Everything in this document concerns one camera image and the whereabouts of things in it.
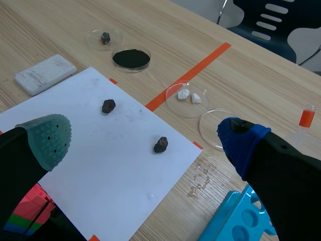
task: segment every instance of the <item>wooden table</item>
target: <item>wooden table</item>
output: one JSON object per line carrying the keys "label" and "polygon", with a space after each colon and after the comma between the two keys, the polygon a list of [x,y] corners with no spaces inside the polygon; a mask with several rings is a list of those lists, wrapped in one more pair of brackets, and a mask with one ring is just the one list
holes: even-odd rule
{"label": "wooden table", "polygon": [[[303,106],[319,103],[319,76],[166,0],[1,0],[0,23],[0,111],[30,98],[13,75],[57,53],[78,71],[93,66],[147,104],[224,42],[232,47],[191,81],[206,88],[211,107],[229,109],[285,137],[295,131]],[[110,51],[89,49],[84,35],[100,26],[121,29],[124,43],[149,49],[149,68],[120,72]],[[202,139],[199,118],[180,117],[166,104],[155,113],[204,150],[132,240],[196,240],[227,192],[241,191],[246,183],[224,153]],[[319,112],[311,128],[320,140]],[[207,176],[207,187],[196,190],[197,198],[188,197]]]}

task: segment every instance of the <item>glass petri dish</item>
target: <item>glass petri dish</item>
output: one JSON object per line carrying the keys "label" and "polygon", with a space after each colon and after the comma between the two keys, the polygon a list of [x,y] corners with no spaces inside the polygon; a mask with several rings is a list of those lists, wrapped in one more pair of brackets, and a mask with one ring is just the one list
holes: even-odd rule
{"label": "glass petri dish", "polygon": [[223,150],[223,147],[217,136],[217,126],[228,117],[234,117],[234,115],[228,110],[218,108],[203,113],[200,119],[201,136],[208,144],[218,150]]}
{"label": "glass petri dish", "polygon": [[112,51],[111,58],[117,69],[127,73],[137,73],[147,69],[151,54],[142,46],[122,45]]}
{"label": "glass petri dish", "polygon": [[[103,44],[101,42],[101,35],[105,32],[109,33],[110,35],[110,42],[108,44]],[[114,28],[96,29],[85,34],[85,42],[87,43],[88,47],[98,51],[113,50],[117,46],[121,45],[122,41],[122,32]]]}
{"label": "glass petri dish", "polygon": [[[178,99],[178,92],[181,89],[188,89],[190,95],[187,99]],[[192,103],[192,93],[196,93],[201,98],[200,104]],[[191,85],[190,83],[175,83],[166,90],[166,104],[176,114],[187,118],[199,117],[209,106],[206,90]]]}

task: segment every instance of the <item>orange tape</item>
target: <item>orange tape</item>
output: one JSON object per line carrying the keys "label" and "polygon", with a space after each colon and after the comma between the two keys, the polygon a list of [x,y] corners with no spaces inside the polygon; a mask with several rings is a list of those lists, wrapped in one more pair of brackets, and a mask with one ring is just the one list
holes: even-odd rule
{"label": "orange tape", "polygon": [[100,241],[100,240],[96,237],[96,235],[93,235],[88,241]]}
{"label": "orange tape", "polygon": [[[193,79],[196,75],[198,75],[203,69],[210,65],[215,59],[217,59],[221,54],[223,54],[231,45],[229,43],[224,43],[220,47],[218,47],[214,52],[212,52],[209,56],[203,59],[200,63],[195,65],[191,70],[189,70],[186,74],[184,74],[181,78],[176,80],[172,85],[179,83],[187,83],[191,79]],[[171,88],[171,92],[168,93],[169,96],[174,94],[177,90],[181,88],[180,85]],[[154,98],[151,102],[149,102],[145,107],[150,111],[156,110],[161,104],[163,104],[166,100],[166,90],[160,93],[156,98]]]}
{"label": "orange tape", "polygon": [[117,84],[116,80],[114,80],[114,79],[109,79],[109,80],[110,80],[110,82],[112,82],[113,84]]}
{"label": "orange tape", "polygon": [[197,146],[198,148],[200,148],[201,150],[203,149],[203,147],[202,147],[200,144],[198,144],[197,142],[193,142],[193,144],[194,144],[195,146]]}

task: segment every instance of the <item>white paper sheet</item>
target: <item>white paper sheet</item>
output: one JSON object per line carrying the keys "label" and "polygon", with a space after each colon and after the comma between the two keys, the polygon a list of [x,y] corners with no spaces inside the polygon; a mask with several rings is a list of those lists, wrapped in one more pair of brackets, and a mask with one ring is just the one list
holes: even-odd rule
{"label": "white paper sheet", "polygon": [[[201,153],[93,68],[0,114],[0,130],[52,113],[70,120],[71,146],[39,183],[86,239],[129,240]],[[154,154],[162,136],[168,148]]]}

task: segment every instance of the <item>dark blue chair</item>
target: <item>dark blue chair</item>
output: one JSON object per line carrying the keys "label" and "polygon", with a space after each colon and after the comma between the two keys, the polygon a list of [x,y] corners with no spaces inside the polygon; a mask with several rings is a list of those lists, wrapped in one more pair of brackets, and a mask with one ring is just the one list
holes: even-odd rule
{"label": "dark blue chair", "polygon": [[[219,24],[223,9],[217,20]],[[228,30],[296,63],[296,54],[287,42],[297,28],[321,27],[321,0],[233,0],[244,11],[240,25]],[[299,65],[306,63],[319,49]]]}

